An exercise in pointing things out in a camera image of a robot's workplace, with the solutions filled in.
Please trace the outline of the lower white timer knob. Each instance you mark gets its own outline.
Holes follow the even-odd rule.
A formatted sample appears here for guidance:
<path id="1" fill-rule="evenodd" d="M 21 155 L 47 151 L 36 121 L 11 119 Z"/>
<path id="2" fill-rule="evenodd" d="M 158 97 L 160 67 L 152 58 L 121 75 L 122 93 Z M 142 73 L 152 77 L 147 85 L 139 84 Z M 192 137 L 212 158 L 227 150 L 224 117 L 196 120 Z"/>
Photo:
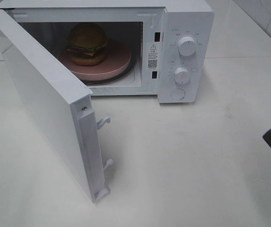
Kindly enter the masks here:
<path id="1" fill-rule="evenodd" d="M 173 72 L 173 77 L 177 84 L 186 84 L 190 81 L 191 75 L 187 68 L 179 67 Z"/>

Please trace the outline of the white microwave oven body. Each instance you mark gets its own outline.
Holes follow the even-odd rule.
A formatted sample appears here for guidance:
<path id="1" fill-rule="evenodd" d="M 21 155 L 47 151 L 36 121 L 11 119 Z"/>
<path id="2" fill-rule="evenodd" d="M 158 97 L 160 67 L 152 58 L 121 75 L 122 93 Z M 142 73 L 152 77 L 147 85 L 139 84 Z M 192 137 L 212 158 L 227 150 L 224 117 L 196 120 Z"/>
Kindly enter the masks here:
<path id="1" fill-rule="evenodd" d="M 68 44 L 69 31 L 79 22 L 99 24 L 109 38 L 129 45 L 137 59 L 134 69 L 126 79 L 85 85 L 91 96 L 156 95 L 160 103 L 189 103 L 196 98 L 214 19 L 204 0 L 3 0 L 0 9 L 57 60 Z M 198 45 L 193 55 L 184 57 L 177 41 L 187 34 L 195 36 Z M 147 68 L 149 42 L 160 44 L 156 70 Z M 174 81 L 173 72 L 179 67 L 190 72 L 186 84 Z M 177 88 L 185 90 L 182 100 L 171 98 Z"/>

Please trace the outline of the round white door button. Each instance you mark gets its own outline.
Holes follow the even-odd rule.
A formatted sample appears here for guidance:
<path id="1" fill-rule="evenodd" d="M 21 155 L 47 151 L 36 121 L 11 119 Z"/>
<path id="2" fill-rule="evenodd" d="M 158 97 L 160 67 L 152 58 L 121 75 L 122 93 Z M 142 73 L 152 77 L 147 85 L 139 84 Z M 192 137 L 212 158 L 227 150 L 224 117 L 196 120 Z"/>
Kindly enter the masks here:
<path id="1" fill-rule="evenodd" d="M 182 100 L 185 97 L 185 90 L 177 88 L 171 92 L 171 98 L 175 100 Z"/>

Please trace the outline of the pink round plate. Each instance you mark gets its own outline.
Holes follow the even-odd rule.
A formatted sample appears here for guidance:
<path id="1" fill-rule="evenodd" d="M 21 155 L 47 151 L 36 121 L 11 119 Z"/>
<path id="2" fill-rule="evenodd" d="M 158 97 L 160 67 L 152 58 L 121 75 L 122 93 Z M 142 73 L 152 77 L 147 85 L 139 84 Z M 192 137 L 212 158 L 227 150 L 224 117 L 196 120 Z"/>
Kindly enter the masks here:
<path id="1" fill-rule="evenodd" d="M 131 63 L 131 49 L 122 42 L 109 39 L 105 60 L 95 66 L 79 66 L 73 63 L 66 50 L 58 54 L 58 60 L 80 80 L 96 82 L 114 78 L 123 73 Z"/>

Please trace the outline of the upper white power knob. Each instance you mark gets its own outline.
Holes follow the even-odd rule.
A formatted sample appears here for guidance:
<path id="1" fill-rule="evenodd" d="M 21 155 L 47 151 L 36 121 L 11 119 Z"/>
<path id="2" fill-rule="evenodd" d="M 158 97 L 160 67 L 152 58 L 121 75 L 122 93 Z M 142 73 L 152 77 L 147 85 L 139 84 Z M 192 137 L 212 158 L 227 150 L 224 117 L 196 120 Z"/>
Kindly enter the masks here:
<path id="1" fill-rule="evenodd" d="M 198 42 L 196 37 L 190 34 L 183 35 L 177 41 L 179 54 L 184 57 L 193 55 L 196 52 L 197 45 Z"/>

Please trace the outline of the white microwave door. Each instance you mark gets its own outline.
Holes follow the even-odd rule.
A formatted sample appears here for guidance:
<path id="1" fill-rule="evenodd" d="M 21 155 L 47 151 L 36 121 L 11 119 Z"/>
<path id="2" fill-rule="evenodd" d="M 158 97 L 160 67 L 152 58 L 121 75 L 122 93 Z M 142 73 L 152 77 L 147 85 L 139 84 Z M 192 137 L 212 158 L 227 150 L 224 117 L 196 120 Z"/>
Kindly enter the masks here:
<path id="1" fill-rule="evenodd" d="M 108 193 L 91 90 L 0 9 L 0 51 L 21 101 L 92 202 Z"/>

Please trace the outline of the burger with lettuce and cheese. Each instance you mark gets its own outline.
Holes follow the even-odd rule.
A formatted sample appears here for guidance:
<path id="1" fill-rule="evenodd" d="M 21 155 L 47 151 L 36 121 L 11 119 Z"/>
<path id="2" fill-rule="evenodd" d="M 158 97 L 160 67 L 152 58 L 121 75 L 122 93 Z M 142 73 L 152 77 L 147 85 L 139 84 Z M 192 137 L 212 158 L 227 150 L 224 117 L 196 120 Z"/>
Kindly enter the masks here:
<path id="1" fill-rule="evenodd" d="M 73 27 L 68 36 L 67 52 L 79 66 L 95 66 L 107 57 L 108 38 L 97 24 L 83 22 Z"/>

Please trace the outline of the white warning label sticker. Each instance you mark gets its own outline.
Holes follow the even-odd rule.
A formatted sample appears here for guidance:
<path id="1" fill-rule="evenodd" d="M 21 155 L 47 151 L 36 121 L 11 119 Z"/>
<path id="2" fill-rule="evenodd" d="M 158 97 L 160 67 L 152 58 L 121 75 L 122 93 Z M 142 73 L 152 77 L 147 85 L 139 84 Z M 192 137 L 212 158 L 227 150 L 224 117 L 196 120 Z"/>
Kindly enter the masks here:
<path id="1" fill-rule="evenodd" d="M 158 69 L 160 58 L 160 44 L 158 42 L 149 42 L 147 45 L 147 68 L 150 70 Z"/>

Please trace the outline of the glass microwave turntable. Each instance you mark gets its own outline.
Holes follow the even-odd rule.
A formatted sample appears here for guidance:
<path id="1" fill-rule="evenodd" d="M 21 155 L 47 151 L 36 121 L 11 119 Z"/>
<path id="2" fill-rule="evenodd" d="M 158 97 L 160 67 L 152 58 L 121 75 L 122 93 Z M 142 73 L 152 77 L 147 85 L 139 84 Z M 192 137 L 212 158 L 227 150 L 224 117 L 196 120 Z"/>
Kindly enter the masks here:
<path id="1" fill-rule="evenodd" d="M 137 62 L 136 57 L 132 56 L 128 67 L 123 72 L 119 73 L 118 75 L 111 77 L 109 79 L 94 80 L 94 81 L 81 79 L 81 82 L 84 83 L 85 85 L 104 85 L 104 84 L 112 83 L 114 81 L 117 81 L 126 77 L 134 69 L 136 62 Z"/>

